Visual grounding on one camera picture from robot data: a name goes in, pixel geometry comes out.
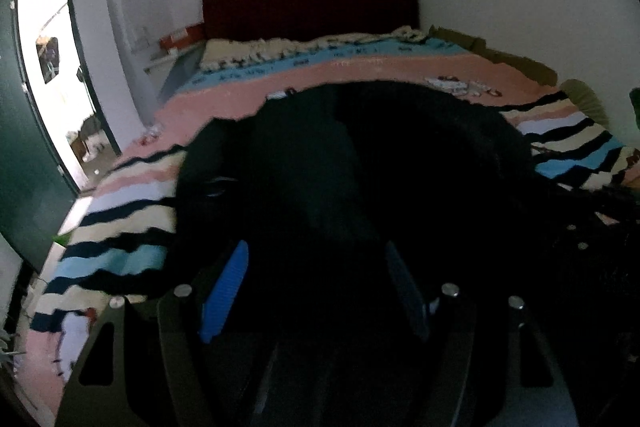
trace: dark red headboard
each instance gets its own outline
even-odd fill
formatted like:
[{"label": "dark red headboard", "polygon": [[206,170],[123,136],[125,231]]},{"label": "dark red headboard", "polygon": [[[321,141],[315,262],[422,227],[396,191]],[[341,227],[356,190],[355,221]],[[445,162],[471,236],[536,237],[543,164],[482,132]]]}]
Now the dark red headboard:
[{"label": "dark red headboard", "polygon": [[309,41],[419,28],[418,0],[202,0],[208,39]]}]

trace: bright light through doorway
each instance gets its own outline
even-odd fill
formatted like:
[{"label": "bright light through doorway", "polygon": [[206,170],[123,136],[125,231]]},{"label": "bright light through doorway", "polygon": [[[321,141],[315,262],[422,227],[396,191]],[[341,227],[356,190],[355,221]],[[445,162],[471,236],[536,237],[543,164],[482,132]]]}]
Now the bright light through doorway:
[{"label": "bright light through doorway", "polygon": [[68,0],[18,0],[20,45],[33,100],[50,140],[81,190],[115,159],[84,83]]}]

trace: striped blanket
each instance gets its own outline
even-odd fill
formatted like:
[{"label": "striped blanket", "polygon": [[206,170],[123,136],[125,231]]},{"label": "striped blanket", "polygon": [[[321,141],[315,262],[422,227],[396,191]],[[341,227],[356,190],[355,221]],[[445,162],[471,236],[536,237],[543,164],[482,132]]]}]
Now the striped blanket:
[{"label": "striped blanket", "polygon": [[[454,94],[498,107],[529,138],[538,172],[563,184],[598,188],[640,174],[640,153],[615,140],[561,91],[415,32],[410,39],[353,42],[263,64],[198,72],[158,111],[155,131],[125,150],[97,187],[37,303],[21,372],[25,379],[41,382],[45,402],[57,410],[82,346],[76,342],[79,347],[65,349],[65,339],[78,334],[78,317],[84,320],[80,330],[88,330],[111,296],[126,295],[135,302],[164,291],[159,273],[174,240],[178,171],[187,145],[208,121],[255,114],[279,90],[379,78],[444,90],[448,82],[465,84],[468,89]],[[58,364],[57,371],[43,370],[42,352]]]}]

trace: green door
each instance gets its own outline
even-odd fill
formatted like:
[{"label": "green door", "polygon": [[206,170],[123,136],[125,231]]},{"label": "green door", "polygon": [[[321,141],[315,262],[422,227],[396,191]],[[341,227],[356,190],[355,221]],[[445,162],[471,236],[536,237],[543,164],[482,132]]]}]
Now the green door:
[{"label": "green door", "polygon": [[22,89],[15,0],[0,0],[0,233],[40,271],[76,199]]}]

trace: metal screw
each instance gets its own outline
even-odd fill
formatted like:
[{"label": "metal screw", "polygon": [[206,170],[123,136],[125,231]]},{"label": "metal screw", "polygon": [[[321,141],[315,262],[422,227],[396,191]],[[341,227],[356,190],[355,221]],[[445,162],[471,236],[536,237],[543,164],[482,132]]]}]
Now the metal screw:
[{"label": "metal screw", "polygon": [[446,282],[442,285],[442,293],[447,297],[457,297],[460,294],[460,288],[457,284]]},{"label": "metal screw", "polygon": [[509,306],[511,306],[515,310],[521,310],[524,308],[524,300],[522,299],[522,297],[512,295],[511,297],[509,297]]},{"label": "metal screw", "polygon": [[193,291],[193,288],[190,285],[188,285],[188,284],[178,284],[174,288],[174,295],[177,298],[185,298],[185,297],[188,297],[189,295],[191,295],[192,291]]},{"label": "metal screw", "polygon": [[116,295],[115,297],[111,297],[109,301],[109,306],[114,310],[118,308],[122,308],[124,306],[124,297],[122,295]]}]

